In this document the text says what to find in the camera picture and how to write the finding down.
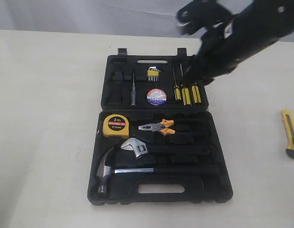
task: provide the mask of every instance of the pliers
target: pliers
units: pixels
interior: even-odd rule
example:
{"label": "pliers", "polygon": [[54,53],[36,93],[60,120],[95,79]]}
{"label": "pliers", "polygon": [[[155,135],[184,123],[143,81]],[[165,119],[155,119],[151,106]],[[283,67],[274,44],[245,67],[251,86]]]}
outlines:
{"label": "pliers", "polygon": [[188,125],[184,124],[178,124],[175,130],[173,130],[170,127],[172,127],[174,124],[175,122],[173,120],[162,119],[162,122],[141,125],[138,127],[138,129],[142,131],[161,132],[164,136],[168,134],[176,134],[176,131],[189,132],[191,130]]}

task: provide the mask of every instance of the robotic arm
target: robotic arm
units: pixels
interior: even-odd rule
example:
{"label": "robotic arm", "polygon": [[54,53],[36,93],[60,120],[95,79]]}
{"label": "robotic arm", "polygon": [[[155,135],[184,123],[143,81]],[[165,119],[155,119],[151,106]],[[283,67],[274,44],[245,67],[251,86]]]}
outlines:
{"label": "robotic arm", "polygon": [[216,0],[194,0],[177,12],[176,21],[181,34],[207,30],[184,74],[186,83],[207,85],[293,33],[294,0],[253,0],[235,15]]}

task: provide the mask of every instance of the measuring tape label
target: measuring tape label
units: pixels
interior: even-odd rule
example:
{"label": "measuring tape label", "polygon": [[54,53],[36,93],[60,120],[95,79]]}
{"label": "measuring tape label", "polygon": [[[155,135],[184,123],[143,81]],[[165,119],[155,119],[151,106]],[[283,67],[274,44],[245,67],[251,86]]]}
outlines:
{"label": "measuring tape label", "polygon": [[113,131],[123,130],[125,126],[126,126],[126,121],[119,116],[114,116],[110,118],[108,121],[108,127],[109,129]]}

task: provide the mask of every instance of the tape measure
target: tape measure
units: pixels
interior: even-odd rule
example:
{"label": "tape measure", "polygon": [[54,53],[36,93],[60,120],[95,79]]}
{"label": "tape measure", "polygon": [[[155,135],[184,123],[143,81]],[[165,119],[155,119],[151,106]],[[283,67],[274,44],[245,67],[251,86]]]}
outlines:
{"label": "tape measure", "polygon": [[105,137],[118,136],[129,138],[129,121],[123,115],[113,114],[106,117],[103,123],[103,135]]}

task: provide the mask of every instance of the yellow utility knife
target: yellow utility knife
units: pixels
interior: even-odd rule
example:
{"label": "yellow utility knife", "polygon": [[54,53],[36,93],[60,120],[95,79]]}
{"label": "yellow utility knife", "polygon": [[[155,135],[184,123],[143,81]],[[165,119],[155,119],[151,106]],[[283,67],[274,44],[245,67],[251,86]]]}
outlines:
{"label": "yellow utility knife", "polygon": [[286,149],[286,154],[294,159],[294,119],[293,115],[289,110],[282,110],[282,120],[284,122],[284,127],[286,135],[288,137],[288,148]]}

